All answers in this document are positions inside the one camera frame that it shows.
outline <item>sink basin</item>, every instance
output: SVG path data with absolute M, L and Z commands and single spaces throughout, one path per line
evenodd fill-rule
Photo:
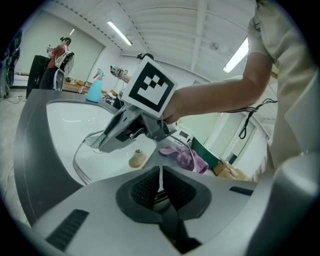
M 143 168 L 157 147 L 155 141 L 141 134 L 130 145 L 103 153 L 82 142 L 89 134 L 104 130 L 112 113 L 97 105 L 76 102 L 53 102 L 46 111 L 55 149 L 69 175 L 82 185 Z M 132 168 L 128 162 L 137 149 L 146 154 L 146 159 L 138 168 Z

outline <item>woman in red shirt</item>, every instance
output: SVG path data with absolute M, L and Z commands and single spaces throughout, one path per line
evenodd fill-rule
M 46 70 L 44 71 L 43 77 L 41 79 L 39 89 L 54 89 L 54 76 L 55 72 L 58 70 L 56 67 L 56 60 L 68 50 L 68 46 L 71 43 L 71 38 L 65 37 L 61 38 L 62 43 L 59 44 L 53 51 L 49 51 L 49 58 L 51 59 Z

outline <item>ceiling light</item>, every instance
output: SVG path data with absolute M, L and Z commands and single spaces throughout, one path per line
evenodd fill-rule
M 129 41 L 128 38 L 125 37 L 124 34 L 122 34 L 122 32 L 115 26 L 115 24 L 113 24 L 111 21 L 108 21 L 108 25 L 114 29 L 115 32 L 117 32 L 119 34 L 119 36 L 129 45 L 132 46 L 132 43 Z
M 235 68 L 236 65 L 248 54 L 249 45 L 248 38 L 246 38 L 239 49 L 235 52 L 229 62 L 223 68 L 223 71 L 226 73 L 230 73 L 231 70 Z

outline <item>blue spray bottle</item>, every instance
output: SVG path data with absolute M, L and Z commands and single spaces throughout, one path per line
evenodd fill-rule
M 93 78 L 98 78 L 93 82 L 91 85 L 87 95 L 86 99 L 91 102 L 98 102 L 100 100 L 101 90 L 102 90 L 102 77 L 104 77 L 104 72 L 98 68 L 98 72 L 94 75 Z

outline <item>purple cloth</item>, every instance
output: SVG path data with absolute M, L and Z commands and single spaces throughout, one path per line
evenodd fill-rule
M 205 162 L 197 153 L 191 149 L 196 166 L 196 172 L 204 174 L 208 169 L 208 163 Z M 183 169 L 192 171 L 194 169 L 194 161 L 190 154 L 190 151 L 186 147 L 169 145 L 166 148 L 159 149 L 159 153 L 163 156 L 170 156 L 178 161 Z

